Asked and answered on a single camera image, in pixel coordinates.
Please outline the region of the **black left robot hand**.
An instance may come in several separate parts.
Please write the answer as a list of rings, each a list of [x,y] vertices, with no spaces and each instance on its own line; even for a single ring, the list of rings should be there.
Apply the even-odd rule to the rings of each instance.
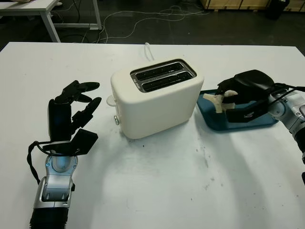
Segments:
[[[49,101],[48,128],[51,142],[42,147],[42,152],[50,156],[88,154],[98,136],[83,128],[93,118],[93,112],[102,99],[91,99],[83,93],[99,86],[97,82],[80,83],[75,80],[59,96]]]

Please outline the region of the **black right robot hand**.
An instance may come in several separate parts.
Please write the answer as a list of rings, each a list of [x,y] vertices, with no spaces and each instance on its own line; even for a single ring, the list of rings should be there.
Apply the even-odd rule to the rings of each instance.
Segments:
[[[267,98],[273,86],[274,81],[267,74],[249,70],[219,83],[215,94],[224,95],[227,91],[234,91],[237,94],[227,96],[223,103],[247,104]]]

